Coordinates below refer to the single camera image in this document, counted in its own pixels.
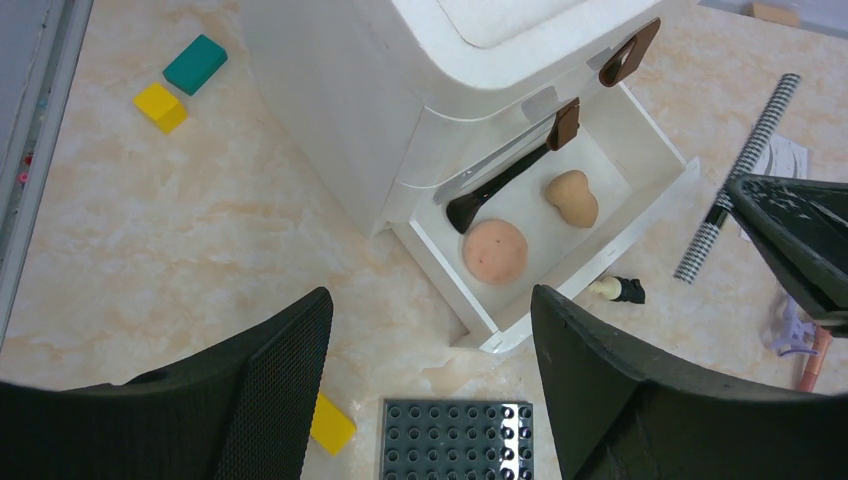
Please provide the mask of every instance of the white paper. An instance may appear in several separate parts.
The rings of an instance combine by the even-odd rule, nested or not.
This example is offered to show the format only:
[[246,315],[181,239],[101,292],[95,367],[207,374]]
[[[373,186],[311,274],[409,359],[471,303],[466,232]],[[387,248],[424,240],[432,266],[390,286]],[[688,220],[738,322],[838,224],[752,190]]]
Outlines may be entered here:
[[[751,173],[783,178],[807,178],[807,147],[774,134]],[[742,230],[740,235],[751,241],[745,230]]]

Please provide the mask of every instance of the black and white striped tube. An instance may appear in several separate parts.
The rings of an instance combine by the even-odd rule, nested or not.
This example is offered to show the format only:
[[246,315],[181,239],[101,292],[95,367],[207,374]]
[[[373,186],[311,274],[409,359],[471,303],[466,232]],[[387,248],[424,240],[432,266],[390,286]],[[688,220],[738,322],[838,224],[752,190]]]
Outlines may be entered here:
[[689,284],[695,281],[695,276],[701,270],[701,265],[704,264],[707,255],[709,255],[710,250],[715,245],[724,220],[733,208],[733,203],[730,202],[730,197],[727,196],[727,192],[725,191],[727,184],[736,177],[750,173],[754,169],[757,160],[763,154],[766,147],[768,147],[771,136],[777,130],[777,124],[780,123],[780,119],[786,113],[789,101],[792,100],[792,96],[795,94],[795,90],[800,83],[801,76],[794,73],[787,73],[780,77],[777,88],[771,94],[765,110],[760,114],[760,118],[757,120],[756,125],[754,125],[754,129],[751,130],[748,140],[745,142],[745,146],[742,147],[742,151],[739,152],[736,162],[733,163],[727,179],[725,179],[724,184],[719,189],[712,208],[707,212],[707,216],[704,217],[701,226],[695,232],[692,243],[686,249],[683,259],[677,265],[674,278],[683,280]]

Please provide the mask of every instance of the purple object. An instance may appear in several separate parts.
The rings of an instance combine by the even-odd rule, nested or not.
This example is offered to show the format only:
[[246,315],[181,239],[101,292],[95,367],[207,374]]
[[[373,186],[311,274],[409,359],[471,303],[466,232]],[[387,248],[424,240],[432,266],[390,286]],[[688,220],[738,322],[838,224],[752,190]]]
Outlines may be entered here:
[[783,309],[783,330],[780,331],[780,336],[771,342],[769,347],[779,357],[798,353],[817,356],[819,352],[810,348],[806,340],[808,336],[810,338],[815,337],[816,326],[812,323],[802,322],[798,318],[798,304],[792,297],[787,296],[786,298],[786,308]]

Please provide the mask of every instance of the yellow sponge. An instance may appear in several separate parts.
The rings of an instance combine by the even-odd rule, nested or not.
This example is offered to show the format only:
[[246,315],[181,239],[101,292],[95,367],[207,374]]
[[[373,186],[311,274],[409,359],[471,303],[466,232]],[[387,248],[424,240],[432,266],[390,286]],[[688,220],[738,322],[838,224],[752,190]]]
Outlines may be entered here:
[[315,414],[312,416],[312,430],[309,432],[328,452],[335,455],[350,441],[356,433],[353,424],[335,405],[318,392]]
[[133,103],[165,133],[171,133],[188,117],[179,99],[158,82],[153,82],[136,95]]

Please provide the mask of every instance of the foam block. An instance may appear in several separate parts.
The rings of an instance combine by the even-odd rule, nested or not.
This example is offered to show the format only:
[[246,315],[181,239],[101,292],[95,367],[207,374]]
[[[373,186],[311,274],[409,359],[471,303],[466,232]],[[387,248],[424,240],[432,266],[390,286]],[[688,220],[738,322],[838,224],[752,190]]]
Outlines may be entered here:
[[323,393],[318,393],[312,430],[309,434],[330,454],[335,455],[353,438],[356,425],[333,405]]
[[226,50],[201,34],[162,74],[173,86],[188,95],[194,95],[226,61]]
[[188,112],[179,99],[158,82],[153,82],[136,95],[133,103],[165,133],[171,133],[171,130],[188,117]]

